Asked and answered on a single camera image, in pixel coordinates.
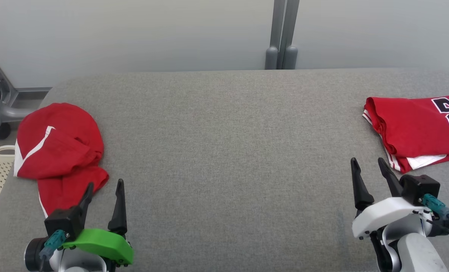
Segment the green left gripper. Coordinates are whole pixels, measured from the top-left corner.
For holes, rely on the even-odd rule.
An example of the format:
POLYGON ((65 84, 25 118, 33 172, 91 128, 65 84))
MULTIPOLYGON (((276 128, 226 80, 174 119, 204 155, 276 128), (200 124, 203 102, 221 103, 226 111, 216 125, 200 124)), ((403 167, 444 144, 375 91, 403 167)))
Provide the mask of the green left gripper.
MULTIPOLYGON (((78 204, 80 220, 86 220, 88 206, 93 199, 94 184, 90 182, 78 204)), ((74 241, 62 244, 64 249, 78 248, 82 251, 99 255, 116 262, 119 265, 132 265, 134 263, 134 249, 123 237, 127 233, 127 209, 125 199, 125 186, 123 179, 117 182, 115 192, 117 197, 108 230, 83 229, 74 241)))

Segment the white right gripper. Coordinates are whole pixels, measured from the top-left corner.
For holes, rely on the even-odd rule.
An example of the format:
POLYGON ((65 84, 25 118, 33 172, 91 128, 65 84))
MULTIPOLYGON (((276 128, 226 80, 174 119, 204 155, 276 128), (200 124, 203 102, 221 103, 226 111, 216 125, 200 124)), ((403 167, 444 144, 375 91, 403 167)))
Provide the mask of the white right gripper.
POLYGON ((351 158, 351 174, 354 203, 357 211, 363 211, 352 222, 353 236, 366 238, 373 231, 383 229, 383 238, 399 240, 410 233, 428 236, 432 231, 431 210, 422 206, 414 206, 402 195, 403 187, 399 179, 389 167, 388 162, 380 157, 378 165, 383 178, 386 179, 392 197, 375 203, 373 196, 362 179, 362 170, 355 157, 351 158))

